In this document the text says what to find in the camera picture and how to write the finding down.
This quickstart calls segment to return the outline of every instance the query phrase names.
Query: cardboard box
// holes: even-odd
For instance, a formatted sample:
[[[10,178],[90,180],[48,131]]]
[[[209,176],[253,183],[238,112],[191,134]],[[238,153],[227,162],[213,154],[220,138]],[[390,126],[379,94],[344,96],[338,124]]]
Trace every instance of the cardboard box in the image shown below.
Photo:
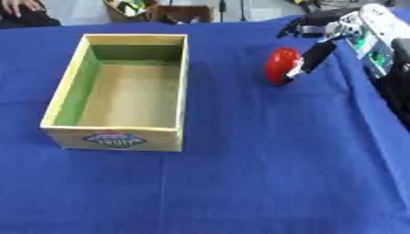
[[[61,147],[180,151],[186,35],[84,35],[40,128]]]

